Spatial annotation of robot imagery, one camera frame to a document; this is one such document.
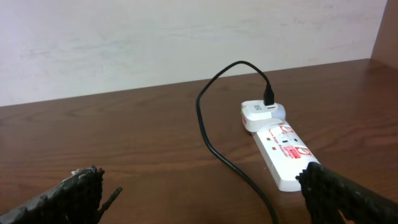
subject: black cable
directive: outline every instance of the black cable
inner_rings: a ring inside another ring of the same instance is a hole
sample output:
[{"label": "black cable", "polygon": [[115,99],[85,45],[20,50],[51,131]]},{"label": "black cable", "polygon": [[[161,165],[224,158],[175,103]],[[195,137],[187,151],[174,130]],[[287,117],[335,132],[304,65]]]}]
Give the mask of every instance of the black cable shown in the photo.
[{"label": "black cable", "polygon": [[267,102],[268,104],[266,105],[270,105],[271,102],[272,104],[274,104],[274,93],[271,90],[271,84],[269,83],[268,78],[266,77],[266,75],[260,71],[258,68],[256,68],[254,65],[250,64],[249,62],[245,62],[245,61],[238,61],[235,63],[232,63],[231,65],[228,65],[226,68],[222,69],[222,71],[220,71],[219,73],[217,73],[217,75],[215,75],[208,83],[207,85],[202,89],[202,91],[199,93],[198,98],[197,98],[197,102],[196,102],[196,106],[197,106],[197,115],[198,115],[198,121],[199,121],[199,127],[200,127],[200,132],[201,135],[203,137],[203,140],[207,146],[207,148],[210,150],[211,153],[213,153],[213,155],[215,155],[217,157],[217,159],[219,159],[221,162],[223,162],[224,164],[226,164],[229,168],[231,168],[232,170],[234,170],[236,173],[238,173],[252,188],[253,190],[260,196],[260,198],[262,199],[262,201],[267,205],[268,211],[271,215],[272,218],[272,223],[273,224],[277,224],[278,223],[278,217],[276,215],[275,209],[272,206],[271,202],[268,200],[268,198],[266,197],[266,195],[261,191],[261,189],[256,185],[256,183],[254,183],[253,180],[250,179],[250,177],[248,177],[243,171],[241,171],[236,165],[234,165],[231,161],[227,160],[227,158],[225,158],[223,155],[221,155],[210,143],[209,138],[207,137],[206,134],[206,130],[205,130],[205,125],[203,124],[203,118],[201,116],[201,111],[200,111],[200,98],[201,96],[206,92],[206,90],[209,88],[209,86],[220,76],[222,75],[224,72],[226,72],[228,69],[232,68],[235,65],[238,64],[245,64],[250,66],[251,68],[255,69],[256,72],[258,72],[267,82],[267,86],[266,86],[266,91],[264,92],[264,103]]}]

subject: black textured object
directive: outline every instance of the black textured object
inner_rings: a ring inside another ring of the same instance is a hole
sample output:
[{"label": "black textured object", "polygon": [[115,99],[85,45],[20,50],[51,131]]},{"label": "black textured object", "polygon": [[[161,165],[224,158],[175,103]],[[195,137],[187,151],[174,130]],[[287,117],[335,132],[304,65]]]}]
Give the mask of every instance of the black textured object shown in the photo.
[{"label": "black textured object", "polygon": [[301,184],[312,223],[398,223],[398,204],[350,181],[316,162],[296,179]]},{"label": "black textured object", "polygon": [[0,216],[0,224],[97,224],[122,191],[118,188],[101,209],[103,169],[78,169],[61,184]]}]

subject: black plug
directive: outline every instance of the black plug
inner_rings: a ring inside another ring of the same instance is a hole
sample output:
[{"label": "black plug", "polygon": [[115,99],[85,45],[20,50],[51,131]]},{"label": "black plug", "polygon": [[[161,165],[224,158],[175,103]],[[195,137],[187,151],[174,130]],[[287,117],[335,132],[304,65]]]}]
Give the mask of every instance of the black plug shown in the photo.
[{"label": "black plug", "polygon": [[264,105],[269,106],[275,103],[274,92],[272,91],[271,85],[267,85],[264,91]]}]

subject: robotic claw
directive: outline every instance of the robotic claw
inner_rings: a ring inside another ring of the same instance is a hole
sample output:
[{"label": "robotic claw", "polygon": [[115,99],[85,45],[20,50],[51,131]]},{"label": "robotic claw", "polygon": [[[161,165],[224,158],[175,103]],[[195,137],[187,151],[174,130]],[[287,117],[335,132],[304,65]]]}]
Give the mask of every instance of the robotic claw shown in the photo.
[{"label": "robotic claw", "polygon": [[118,188],[100,207],[103,169],[78,169],[54,188],[0,216],[0,224],[97,224],[122,191]]}]

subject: power strip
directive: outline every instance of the power strip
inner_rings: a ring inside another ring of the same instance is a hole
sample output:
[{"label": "power strip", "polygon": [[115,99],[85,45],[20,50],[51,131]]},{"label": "power strip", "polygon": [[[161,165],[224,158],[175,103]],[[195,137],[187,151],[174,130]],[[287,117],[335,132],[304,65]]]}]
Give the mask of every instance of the power strip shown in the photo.
[{"label": "power strip", "polygon": [[252,135],[278,189],[284,192],[301,190],[295,177],[307,168],[309,162],[319,162],[292,127],[284,121]]}]

